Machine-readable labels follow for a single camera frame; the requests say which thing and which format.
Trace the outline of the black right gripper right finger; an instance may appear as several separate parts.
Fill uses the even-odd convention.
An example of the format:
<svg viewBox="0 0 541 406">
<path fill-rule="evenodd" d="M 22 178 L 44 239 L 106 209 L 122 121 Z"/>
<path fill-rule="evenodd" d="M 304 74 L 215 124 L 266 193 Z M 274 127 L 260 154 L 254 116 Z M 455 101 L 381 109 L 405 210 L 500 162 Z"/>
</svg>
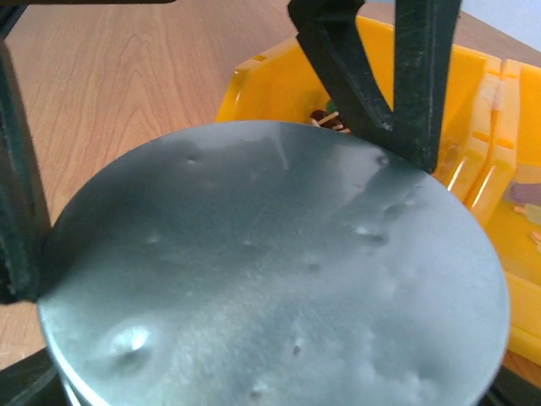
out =
<svg viewBox="0 0 541 406">
<path fill-rule="evenodd" d="M 502 366 L 485 393 L 488 406 L 540 406 L 540 388 Z"/>
</svg>

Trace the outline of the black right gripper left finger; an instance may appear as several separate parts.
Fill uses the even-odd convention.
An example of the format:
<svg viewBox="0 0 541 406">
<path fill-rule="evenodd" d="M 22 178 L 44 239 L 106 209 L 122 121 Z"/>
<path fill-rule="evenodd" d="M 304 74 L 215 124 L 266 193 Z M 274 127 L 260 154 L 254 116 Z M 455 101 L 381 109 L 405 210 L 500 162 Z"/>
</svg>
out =
<svg viewBox="0 0 541 406">
<path fill-rule="evenodd" d="M 57 405 L 57 371 L 45 349 L 1 371 L 1 405 Z"/>
</svg>

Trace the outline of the yellow bin with popsicle candies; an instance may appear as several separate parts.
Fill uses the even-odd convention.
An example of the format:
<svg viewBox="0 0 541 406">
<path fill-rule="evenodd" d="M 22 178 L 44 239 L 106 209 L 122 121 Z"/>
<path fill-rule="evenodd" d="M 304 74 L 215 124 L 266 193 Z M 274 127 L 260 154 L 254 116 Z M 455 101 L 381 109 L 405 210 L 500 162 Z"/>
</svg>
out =
<svg viewBox="0 0 541 406">
<path fill-rule="evenodd" d="M 435 177 L 489 235 L 511 301 L 509 349 L 540 361 L 540 70 L 477 58 L 452 68 Z"/>
</svg>

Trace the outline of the round clear cup lid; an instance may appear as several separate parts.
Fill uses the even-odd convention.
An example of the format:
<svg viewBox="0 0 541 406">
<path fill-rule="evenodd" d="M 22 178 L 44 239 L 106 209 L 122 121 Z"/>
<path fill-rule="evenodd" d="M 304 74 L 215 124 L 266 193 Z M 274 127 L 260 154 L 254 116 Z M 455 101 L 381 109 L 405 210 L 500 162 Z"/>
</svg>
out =
<svg viewBox="0 0 541 406">
<path fill-rule="evenodd" d="M 473 405 L 510 327 L 493 245 L 427 173 L 328 129 L 215 123 L 64 208 L 38 309 L 86 405 Z"/>
</svg>

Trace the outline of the clear plastic cup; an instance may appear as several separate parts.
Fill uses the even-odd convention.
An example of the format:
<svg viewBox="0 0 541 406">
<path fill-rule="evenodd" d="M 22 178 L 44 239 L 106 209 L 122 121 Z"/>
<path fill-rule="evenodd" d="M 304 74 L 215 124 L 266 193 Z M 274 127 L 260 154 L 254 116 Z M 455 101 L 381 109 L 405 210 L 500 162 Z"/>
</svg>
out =
<svg viewBox="0 0 541 406">
<path fill-rule="evenodd" d="M 62 378 L 61 383 L 71 406 L 86 406 L 85 400 L 79 397 L 77 392 L 71 387 L 68 381 Z"/>
</svg>

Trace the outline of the yellow bin with lollipops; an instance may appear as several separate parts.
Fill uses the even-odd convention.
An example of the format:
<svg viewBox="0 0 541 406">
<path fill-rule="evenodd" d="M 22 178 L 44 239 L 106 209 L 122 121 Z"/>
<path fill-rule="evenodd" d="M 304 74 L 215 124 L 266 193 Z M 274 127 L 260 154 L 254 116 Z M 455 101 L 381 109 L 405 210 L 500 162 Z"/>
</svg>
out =
<svg viewBox="0 0 541 406">
<path fill-rule="evenodd" d="M 385 100 L 393 102 L 394 29 L 359 17 L 357 27 L 374 77 Z M 452 49 L 438 167 L 448 189 L 476 177 L 489 147 L 491 108 L 478 98 L 485 79 L 500 72 L 500 60 L 459 45 Z M 229 82 L 217 121 L 270 119 L 306 123 L 330 97 L 298 42 L 290 38 L 238 65 Z"/>
</svg>

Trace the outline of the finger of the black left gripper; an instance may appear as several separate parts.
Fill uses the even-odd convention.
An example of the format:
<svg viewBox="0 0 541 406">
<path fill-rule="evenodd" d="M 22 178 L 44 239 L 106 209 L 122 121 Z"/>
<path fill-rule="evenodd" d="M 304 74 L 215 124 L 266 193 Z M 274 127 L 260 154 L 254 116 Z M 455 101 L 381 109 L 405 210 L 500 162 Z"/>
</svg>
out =
<svg viewBox="0 0 541 406">
<path fill-rule="evenodd" d="M 34 302 L 41 247 L 51 228 L 30 127 L 5 42 L 30 5 L 64 1 L 1 2 L 1 302 Z"/>
<path fill-rule="evenodd" d="M 291 1 L 297 40 L 352 133 L 426 173 L 437 167 L 458 1 L 396 1 L 359 29 L 362 1 Z"/>
</svg>

